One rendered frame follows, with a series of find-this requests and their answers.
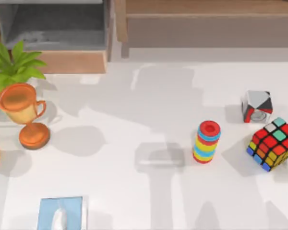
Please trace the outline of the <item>orange trophy cup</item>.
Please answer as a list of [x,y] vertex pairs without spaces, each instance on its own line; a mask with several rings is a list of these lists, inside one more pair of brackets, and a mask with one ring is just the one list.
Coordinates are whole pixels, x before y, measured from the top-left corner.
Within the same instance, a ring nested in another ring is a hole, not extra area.
[[48,143],[49,128],[35,122],[46,109],[46,101],[37,100],[36,90],[30,84],[16,83],[0,92],[0,110],[13,122],[24,126],[19,133],[19,141],[26,149],[40,149]]

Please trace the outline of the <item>grey red black cube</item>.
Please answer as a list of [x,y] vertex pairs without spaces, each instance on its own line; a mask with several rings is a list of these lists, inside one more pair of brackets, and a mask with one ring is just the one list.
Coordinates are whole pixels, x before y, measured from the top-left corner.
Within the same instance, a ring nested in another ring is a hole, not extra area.
[[267,123],[273,112],[269,91],[247,90],[241,101],[244,123]]

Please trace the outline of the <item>stack of coloured rings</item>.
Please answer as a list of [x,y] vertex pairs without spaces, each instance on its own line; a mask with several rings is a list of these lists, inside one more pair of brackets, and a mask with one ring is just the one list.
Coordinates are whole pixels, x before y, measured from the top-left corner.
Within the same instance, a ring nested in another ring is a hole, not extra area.
[[203,121],[197,129],[193,158],[202,164],[209,163],[214,157],[220,135],[221,128],[217,122]]

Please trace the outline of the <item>light blue tissue box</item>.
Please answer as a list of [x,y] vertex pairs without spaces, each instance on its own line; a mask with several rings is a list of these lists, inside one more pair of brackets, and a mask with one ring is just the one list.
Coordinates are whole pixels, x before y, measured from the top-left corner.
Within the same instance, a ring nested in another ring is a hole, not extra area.
[[88,230],[85,196],[43,198],[37,230]]

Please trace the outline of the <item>colourful puzzle cube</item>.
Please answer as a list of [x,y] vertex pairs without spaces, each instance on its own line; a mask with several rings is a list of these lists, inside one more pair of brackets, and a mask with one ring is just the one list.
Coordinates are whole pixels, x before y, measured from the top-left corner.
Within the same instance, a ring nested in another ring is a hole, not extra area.
[[267,172],[288,158],[288,123],[281,117],[256,131],[246,152]]

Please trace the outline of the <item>green potted plant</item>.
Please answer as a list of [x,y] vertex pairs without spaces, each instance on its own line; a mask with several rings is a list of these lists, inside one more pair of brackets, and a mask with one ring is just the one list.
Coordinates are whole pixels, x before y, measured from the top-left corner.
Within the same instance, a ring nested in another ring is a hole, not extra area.
[[24,43],[18,42],[10,53],[5,45],[0,43],[0,92],[16,83],[26,83],[30,78],[45,79],[39,67],[46,66],[39,60],[40,51],[24,51]]

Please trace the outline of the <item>wooden open shelf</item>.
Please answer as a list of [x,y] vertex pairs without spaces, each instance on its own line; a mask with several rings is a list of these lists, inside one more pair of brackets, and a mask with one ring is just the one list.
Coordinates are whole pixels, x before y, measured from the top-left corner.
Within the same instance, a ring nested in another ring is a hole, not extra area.
[[288,0],[113,0],[130,48],[288,48]]

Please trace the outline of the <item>pale wooden drawer front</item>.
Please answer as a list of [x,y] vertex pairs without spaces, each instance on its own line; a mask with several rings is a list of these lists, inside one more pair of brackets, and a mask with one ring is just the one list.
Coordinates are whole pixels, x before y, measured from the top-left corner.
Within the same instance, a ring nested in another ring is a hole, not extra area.
[[37,57],[46,63],[39,69],[44,73],[105,73],[108,64],[107,51],[101,50],[44,50]]

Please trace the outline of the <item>pulled-out wooden drawer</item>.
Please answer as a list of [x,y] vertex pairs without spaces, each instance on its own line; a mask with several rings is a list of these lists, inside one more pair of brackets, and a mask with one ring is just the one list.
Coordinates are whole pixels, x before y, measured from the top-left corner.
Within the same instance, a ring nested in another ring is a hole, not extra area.
[[105,50],[111,0],[0,0],[0,42],[11,50]]

